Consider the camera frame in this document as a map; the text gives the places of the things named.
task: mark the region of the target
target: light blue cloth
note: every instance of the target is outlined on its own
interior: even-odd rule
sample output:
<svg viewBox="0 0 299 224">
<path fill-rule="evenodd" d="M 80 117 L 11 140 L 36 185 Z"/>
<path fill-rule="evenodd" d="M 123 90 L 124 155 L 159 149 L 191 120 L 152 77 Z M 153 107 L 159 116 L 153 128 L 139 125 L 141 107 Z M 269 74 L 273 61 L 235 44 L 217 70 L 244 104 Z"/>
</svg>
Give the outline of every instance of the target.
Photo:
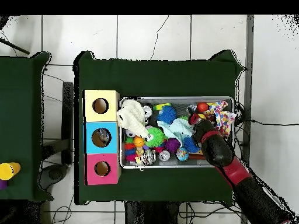
<svg viewBox="0 0 299 224">
<path fill-rule="evenodd" d="M 163 129 L 165 136 L 179 140 L 180 146 L 183 146 L 183 139 L 186 136 L 190 137 L 194 133 L 193 126 L 189 125 L 188 121 L 182 118 L 175 119 L 171 125 L 159 120 L 157 124 Z"/>
</svg>

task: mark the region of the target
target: shape sorter box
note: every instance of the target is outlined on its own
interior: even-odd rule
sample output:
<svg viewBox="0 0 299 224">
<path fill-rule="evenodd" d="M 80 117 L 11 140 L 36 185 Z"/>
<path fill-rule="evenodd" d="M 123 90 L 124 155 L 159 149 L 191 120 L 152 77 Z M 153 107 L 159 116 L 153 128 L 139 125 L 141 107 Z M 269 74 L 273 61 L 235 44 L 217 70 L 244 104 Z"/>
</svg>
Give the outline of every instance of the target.
<svg viewBox="0 0 299 224">
<path fill-rule="evenodd" d="M 103 154 L 118 153 L 119 150 L 119 130 L 117 122 L 87 122 L 86 124 L 86 153 Z M 106 129 L 111 137 L 106 147 L 97 147 L 92 142 L 92 134 L 97 129 Z"/>
<path fill-rule="evenodd" d="M 115 90 L 84 90 L 84 106 L 86 122 L 116 122 L 119 105 L 119 94 Z M 93 104 L 97 99 L 106 102 L 106 111 L 97 113 Z"/>
<path fill-rule="evenodd" d="M 118 154 L 87 154 L 87 185 L 117 184 L 121 175 Z M 96 164 L 99 162 L 107 163 L 109 172 L 105 176 L 96 173 Z"/>
</svg>

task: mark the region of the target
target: blue spiky ball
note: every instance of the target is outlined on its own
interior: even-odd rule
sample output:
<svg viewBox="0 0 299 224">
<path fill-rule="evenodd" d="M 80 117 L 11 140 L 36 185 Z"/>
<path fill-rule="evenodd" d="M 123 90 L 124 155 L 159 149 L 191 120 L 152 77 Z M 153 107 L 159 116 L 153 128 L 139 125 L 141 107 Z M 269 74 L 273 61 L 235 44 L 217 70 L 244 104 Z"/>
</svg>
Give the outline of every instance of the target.
<svg viewBox="0 0 299 224">
<path fill-rule="evenodd" d="M 190 136 L 187 136 L 183 140 L 184 147 L 187 149 L 190 153 L 196 153 L 199 151 L 199 147 L 197 147 L 193 141 L 193 138 Z"/>
<path fill-rule="evenodd" d="M 171 124 L 176 119 L 176 111 L 172 106 L 163 106 L 157 116 L 157 120 Z"/>
</svg>

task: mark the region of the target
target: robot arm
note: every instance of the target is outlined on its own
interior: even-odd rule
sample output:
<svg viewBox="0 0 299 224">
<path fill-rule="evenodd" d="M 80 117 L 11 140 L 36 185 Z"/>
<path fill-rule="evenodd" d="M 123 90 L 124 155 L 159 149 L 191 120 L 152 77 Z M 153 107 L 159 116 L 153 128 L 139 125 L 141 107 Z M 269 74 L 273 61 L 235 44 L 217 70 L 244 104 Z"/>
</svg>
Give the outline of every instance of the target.
<svg viewBox="0 0 299 224">
<path fill-rule="evenodd" d="M 285 224 L 291 220 L 288 213 L 257 184 L 234 155 L 233 147 L 224 141 L 211 122 L 193 114 L 189 123 L 195 124 L 193 139 L 197 144 L 201 143 L 207 161 L 227 179 L 235 193 L 237 204 L 251 224 Z"/>
</svg>

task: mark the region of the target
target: green table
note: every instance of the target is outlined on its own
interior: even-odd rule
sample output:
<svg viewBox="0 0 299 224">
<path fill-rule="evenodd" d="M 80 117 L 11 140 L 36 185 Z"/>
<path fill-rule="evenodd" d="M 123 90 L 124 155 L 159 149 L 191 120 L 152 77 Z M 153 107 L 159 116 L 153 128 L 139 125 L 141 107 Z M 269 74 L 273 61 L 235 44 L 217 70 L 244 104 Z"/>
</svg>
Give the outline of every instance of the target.
<svg viewBox="0 0 299 224">
<path fill-rule="evenodd" d="M 38 185 L 42 159 L 41 73 L 50 54 L 34 58 L 0 57 L 0 163 L 18 162 L 20 172 L 0 190 L 0 199 L 53 199 Z"/>
<path fill-rule="evenodd" d="M 82 90 L 116 90 L 120 96 L 230 96 L 242 67 L 230 50 L 209 61 L 96 60 L 80 53 L 75 72 L 75 202 L 202 201 L 232 204 L 232 190 L 215 168 L 123 169 L 116 185 L 84 185 Z"/>
</svg>

